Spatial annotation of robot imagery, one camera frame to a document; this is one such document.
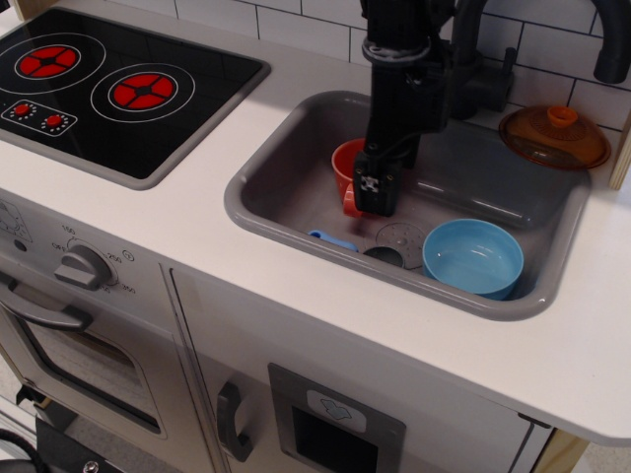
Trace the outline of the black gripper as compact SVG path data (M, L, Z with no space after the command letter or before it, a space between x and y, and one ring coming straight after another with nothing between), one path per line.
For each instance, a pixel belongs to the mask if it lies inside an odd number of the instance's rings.
M447 125L452 96L452 48L430 41L412 49L393 49L366 41L372 64L371 111L366 144L377 144L394 159L360 150L353 164L355 205L364 213L391 217L401 171L415 166L421 136Z

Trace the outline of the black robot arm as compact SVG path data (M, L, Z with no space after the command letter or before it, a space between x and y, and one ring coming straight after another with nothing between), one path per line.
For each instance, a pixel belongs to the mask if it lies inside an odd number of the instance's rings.
M358 210L391 216L401 173L415 165L420 138L444 130L457 51L440 38L453 1L363 1L364 57L372 65L371 106L363 150L352 170Z

